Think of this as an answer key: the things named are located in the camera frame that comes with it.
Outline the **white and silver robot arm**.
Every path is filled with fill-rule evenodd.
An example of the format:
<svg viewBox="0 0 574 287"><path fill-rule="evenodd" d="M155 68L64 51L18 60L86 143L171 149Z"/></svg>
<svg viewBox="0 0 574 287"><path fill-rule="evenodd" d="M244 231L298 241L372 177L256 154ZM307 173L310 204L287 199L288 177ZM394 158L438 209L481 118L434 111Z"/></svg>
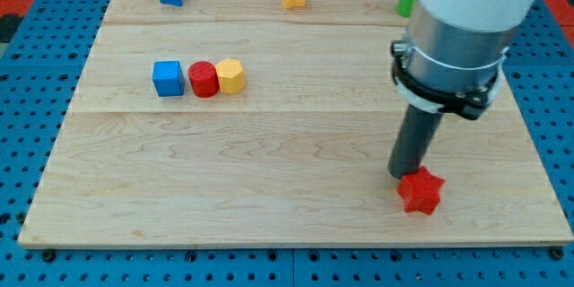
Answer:
<svg viewBox="0 0 574 287"><path fill-rule="evenodd" d="M477 119L500 91L502 64L534 0L415 0L391 45L398 93L424 114Z"/></svg>

